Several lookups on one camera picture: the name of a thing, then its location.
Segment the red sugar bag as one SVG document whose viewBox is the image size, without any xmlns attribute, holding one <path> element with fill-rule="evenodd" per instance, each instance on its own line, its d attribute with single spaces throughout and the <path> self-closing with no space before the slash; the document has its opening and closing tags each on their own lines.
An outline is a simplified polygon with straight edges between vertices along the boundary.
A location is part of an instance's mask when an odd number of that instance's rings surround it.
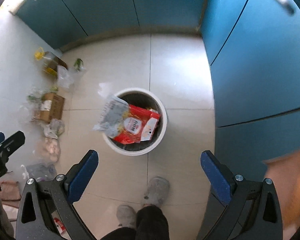
<svg viewBox="0 0 300 240">
<path fill-rule="evenodd" d="M 124 130 L 113 140 L 123 145 L 150 141 L 159 120 L 158 112 L 129 105 L 129 113 L 123 121 Z"/>
</svg>

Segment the white trash bin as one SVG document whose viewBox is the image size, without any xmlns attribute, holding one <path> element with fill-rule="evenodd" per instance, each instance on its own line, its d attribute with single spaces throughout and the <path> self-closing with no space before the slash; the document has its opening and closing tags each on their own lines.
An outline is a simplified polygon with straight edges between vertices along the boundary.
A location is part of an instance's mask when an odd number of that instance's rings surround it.
<svg viewBox="0 0 300 240">
<path fill-rule="evenodd" d="M 94 129 L 105 142 L 126 156 L 144 155 L 162 141 L 168 124 L 166 109 L 152 92 L 127 88 L 107 97 Z"/>
</svg>

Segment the blue kitchen cabinets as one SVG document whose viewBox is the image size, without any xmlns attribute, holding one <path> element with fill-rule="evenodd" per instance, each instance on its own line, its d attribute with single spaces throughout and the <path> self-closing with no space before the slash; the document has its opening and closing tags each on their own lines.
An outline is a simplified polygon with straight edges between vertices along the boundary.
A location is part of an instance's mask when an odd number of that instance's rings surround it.
<svg viewBox="0 0 300 240">
<path fill-rule="evenodd" d="M 300 0 L 25 0 L 17 15 L 52 48 L 127 32 L 201 33 L 216 156 L 251 180 L 300 148 Z"/>
</svg>

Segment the bag of garlic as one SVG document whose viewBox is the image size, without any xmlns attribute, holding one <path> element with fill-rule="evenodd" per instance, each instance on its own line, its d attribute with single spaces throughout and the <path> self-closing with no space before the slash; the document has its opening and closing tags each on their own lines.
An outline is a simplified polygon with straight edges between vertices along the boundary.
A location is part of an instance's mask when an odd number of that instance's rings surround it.
<svg viewBox="0 0 300 240">
<path fill-rule="evenodd" d="M 43 138 L 37 142 L 34 154 L 46 163 L 56 163 L 61 155 L 59 141 L 55 138 Z"/>
</svg>

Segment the brown cardboard box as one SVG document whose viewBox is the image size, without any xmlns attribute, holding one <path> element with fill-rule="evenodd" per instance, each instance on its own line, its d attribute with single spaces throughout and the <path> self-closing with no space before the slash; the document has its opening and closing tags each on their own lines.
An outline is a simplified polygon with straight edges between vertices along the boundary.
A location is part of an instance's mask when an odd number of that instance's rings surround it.
<svg viewBox="0 0 300 240">
<path fill-rule="evenodd" d="M 65 98 L 56 93 L 46 93 L 39 103 L 37 119 L 50 123 L 53 119 L 61 120 Z"/>
</svg>

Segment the left grey slipper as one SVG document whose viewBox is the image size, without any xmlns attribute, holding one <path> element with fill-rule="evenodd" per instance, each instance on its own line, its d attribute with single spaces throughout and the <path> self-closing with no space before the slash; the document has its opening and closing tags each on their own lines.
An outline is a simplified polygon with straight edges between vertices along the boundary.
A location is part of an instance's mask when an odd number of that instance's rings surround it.
<svg viewBox="0 0 300 240">
<path fill-rule="evenodd" d="M 120 227 L 136 228 L 136 211 L 129 205 L 120 205 L 116 217 Z"/>
</svg>

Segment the grey slipper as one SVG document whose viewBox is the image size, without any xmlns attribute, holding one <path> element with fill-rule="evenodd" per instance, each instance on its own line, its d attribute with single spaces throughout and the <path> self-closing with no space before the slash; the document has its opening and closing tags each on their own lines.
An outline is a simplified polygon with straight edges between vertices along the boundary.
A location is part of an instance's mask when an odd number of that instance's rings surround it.
<svg viewBox="0 0 300 240">
<path fill-rule="evenodd" d="M 120 227 L 136 228 L 136 211 L 129 205 L 120 205 L 116 217 Z"/>
<path fill-rule="evenodd" d="M 162 177 L 154 177 L 148 182 L 147 190 L 142 199 L 142 205 L 153 205 L 161 208 L 168 198 L 170 183 Z"/>
</svg>

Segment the right grey slipper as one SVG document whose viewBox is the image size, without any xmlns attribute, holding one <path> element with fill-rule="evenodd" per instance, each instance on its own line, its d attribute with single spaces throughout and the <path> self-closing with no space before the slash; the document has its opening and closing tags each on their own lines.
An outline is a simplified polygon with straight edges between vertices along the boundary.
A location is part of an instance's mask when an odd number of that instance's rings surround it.
<svg viewBox="0 0 300 240">
<path fill-rule="evenodd" d="M 147 190 L 142 199 L 142 205 L 153 205 L 161 208 L 168 198 L 170 183 L 162 177 L 154 177 L 148 182 Z"/>
</svg>

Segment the clear plastic bag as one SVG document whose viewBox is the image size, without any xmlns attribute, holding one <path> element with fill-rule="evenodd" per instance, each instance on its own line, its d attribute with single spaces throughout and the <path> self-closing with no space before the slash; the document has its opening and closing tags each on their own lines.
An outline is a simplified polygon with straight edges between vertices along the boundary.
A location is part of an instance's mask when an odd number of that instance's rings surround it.
<svg viewBox="0 0 300 240">
<path fill-rule="evenodd" d="M 84 67 L 76 68 L 74 66 L 66 69 L 65 67 L 57 66 L 57 87 L 70 89 L 72 85 L 77 83 L 85 74 L 86 69 Z"/>
</svg>

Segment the cooking oil bottle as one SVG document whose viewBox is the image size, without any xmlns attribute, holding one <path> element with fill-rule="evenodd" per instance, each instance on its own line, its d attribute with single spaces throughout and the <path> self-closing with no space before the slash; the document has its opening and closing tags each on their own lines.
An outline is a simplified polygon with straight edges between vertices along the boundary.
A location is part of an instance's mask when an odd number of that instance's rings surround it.
<svg viewBox="0 0 300 240">
<path fill-rule="evenodd" d="M 44 72 L 55 78 L 58 76 L 58 66 L 68 69 L 67 64 L 63 60 L 54 53 L 45 51 L 42 47 L 39 47 L 34 53 L 34 58 L 42 63 L 42 69 Z"/>
</svg>

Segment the green vegetable leaf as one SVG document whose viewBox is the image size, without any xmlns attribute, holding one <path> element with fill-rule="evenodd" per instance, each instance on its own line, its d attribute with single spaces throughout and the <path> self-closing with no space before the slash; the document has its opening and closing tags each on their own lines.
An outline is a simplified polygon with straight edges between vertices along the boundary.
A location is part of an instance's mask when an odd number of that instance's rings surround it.
<svg viewBox="0 0 300 240">
<path fill-rule="evenodd" d="M 77 72 L 81 72 L 84 69 L 84 64 L 83 64 L 83 60 L 80 58 L 77 58 L 76 61 L 74 62 L 74 69 Z"/>
</svg>

